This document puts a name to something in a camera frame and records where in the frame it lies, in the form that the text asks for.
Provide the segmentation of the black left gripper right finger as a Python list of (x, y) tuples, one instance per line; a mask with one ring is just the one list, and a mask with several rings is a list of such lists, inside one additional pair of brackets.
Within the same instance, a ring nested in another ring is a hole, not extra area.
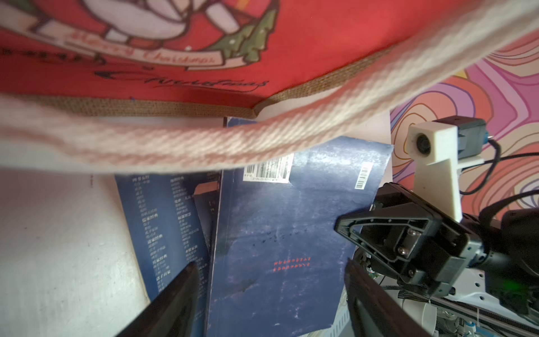
[(349, 259), (345, 266), (345, 288), (352, 331), (355, 336), (372, 336), (364, 325), (362, 312), (373, 321), (382, 336), (428, 336), (429, 334), (369, 277), (362, 266)]

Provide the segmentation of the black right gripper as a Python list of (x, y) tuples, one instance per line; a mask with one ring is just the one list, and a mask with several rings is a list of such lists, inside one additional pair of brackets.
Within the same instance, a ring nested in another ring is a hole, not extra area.
[(373, 271), (424, 297), (446, 296), (483, 247), (478, 234), (396, 183), (378, 189), (369, 211), (334, 230), (369, 254)]

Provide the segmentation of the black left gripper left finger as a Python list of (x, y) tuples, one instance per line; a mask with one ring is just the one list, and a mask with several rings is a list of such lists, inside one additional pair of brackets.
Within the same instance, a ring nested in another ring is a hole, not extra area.
[(197, 264), (191, 262), (119, 336), (189, 336), (199, 294)]

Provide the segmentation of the red beige canvas tote bag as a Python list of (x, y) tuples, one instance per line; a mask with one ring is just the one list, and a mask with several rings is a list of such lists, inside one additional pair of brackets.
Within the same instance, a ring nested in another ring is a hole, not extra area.
[(537, 29), (537, 1), (3, 1), (1, 165), (269, 160)]

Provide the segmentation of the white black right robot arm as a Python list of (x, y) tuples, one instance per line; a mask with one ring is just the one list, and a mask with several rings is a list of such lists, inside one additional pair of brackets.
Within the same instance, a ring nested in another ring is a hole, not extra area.
[(340, 216), (358, 247), (345, 268), (358, 336), (538, 335), (538, 210), (521, 199), (463, 212), (457, 185), (386, 183), (372, 207)]

